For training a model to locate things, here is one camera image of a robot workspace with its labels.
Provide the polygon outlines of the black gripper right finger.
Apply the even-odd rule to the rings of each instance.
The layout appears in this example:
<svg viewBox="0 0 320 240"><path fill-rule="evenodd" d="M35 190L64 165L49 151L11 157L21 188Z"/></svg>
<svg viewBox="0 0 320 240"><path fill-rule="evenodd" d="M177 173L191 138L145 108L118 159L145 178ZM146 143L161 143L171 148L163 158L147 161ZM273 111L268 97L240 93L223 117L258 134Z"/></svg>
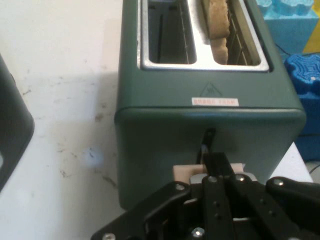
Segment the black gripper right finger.
<svg viewBox="0 0 320 240"><path fill-rule="evenodd" d="M320 186L285 177L265 185L236 174L224 153L216 154L216 238L246 240L318 240Z"/></svg>

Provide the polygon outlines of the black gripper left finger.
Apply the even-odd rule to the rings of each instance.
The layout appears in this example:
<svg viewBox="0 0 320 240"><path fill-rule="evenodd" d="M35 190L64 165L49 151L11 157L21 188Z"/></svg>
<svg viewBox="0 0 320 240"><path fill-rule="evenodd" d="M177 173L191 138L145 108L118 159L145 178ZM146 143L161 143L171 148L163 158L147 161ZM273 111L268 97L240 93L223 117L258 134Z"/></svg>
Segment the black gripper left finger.
<svg viewBox="0 0 320 240"><path fill-rule="evenodd" d="M233 169L222 152L203 156L199 183L173 181L91 236L93 240L231 240L226 183Z"/></svg>

